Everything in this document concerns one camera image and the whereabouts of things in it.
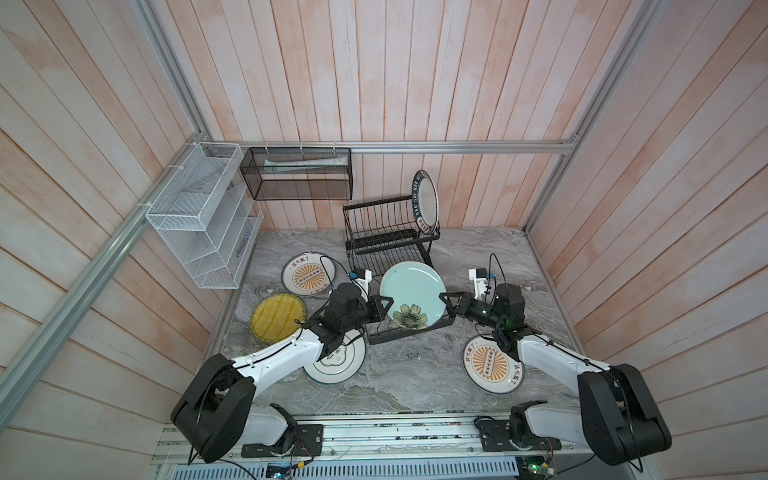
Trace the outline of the mint green flower plate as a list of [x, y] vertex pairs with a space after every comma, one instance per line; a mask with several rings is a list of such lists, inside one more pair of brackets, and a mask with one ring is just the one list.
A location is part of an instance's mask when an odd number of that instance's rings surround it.
[[380, 295], [393, 300], [387, 315], [408, 330], [423, 330], [436, 324], [446, 310], [440, 299], [446, 292], [445, 283], [434, 268], [415, 261], [393, 265], [380, 284]]

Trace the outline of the green rim white plate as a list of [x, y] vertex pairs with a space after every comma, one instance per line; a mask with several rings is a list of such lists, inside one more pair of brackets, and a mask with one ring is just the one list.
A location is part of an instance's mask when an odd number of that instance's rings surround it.
[[414, 221], [425, 235], [432, 235], [439, 222], [439, 199], [437, 189], [430, 175], [419, 170], [411, 185]]

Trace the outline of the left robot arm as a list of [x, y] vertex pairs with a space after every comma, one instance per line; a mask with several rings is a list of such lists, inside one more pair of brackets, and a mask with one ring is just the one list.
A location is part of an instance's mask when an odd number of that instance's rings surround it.
[[205, 360], [171, 413], [171, 422], [190, 444], [188, 460], [221, 460], [243, 436], [275, 456], [291, 453], [298, 428], [294, 417], [276, 403], [253, 413], [254, 398], [334, 353], [347, 333], [363, 335], [364, 327], [384, 320], [393, 304], [391, 297], [370, 294], [357, 282], [342, 283], [288, 338], [234, 359], [215, 354]]

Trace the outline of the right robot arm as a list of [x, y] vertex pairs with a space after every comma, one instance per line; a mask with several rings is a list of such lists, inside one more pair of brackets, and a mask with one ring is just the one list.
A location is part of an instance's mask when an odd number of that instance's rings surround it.
[[557, 345], [525, 322], [525, 299], [518, 286], [502, 284], [492, 302], [470, 292], [443, 292], [451, 317], [461, 316], [491, 329], [500, 350], [536, 368], [577, 394], [579, 405], [556, 408], [544, 401], [514, 406], [510, 442], [535, 446], [547, 438], [589, 447], [607, 465], [668, 450], [672, 435], [640, 371], [609, 365]]

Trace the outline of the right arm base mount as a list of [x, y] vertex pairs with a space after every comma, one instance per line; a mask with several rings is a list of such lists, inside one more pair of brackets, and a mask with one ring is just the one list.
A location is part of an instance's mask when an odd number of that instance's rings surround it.
[[562, 449], [562, 442], [552, 437], [540, 437], [513, 420], [497, 420], [478, 416], [473, 420], [484, 452], [530, 451], [544, 452]]

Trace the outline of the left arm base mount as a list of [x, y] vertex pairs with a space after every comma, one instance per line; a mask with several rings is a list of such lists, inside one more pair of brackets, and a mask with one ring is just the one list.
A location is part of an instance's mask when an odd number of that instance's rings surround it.
[[245, 444], [241, 449], [242, 458], [287, 458], [305, 456], [314, 458], [321, 455], [324, 426], [322, 424], [298, 424], [289, 427], [273, 446]]

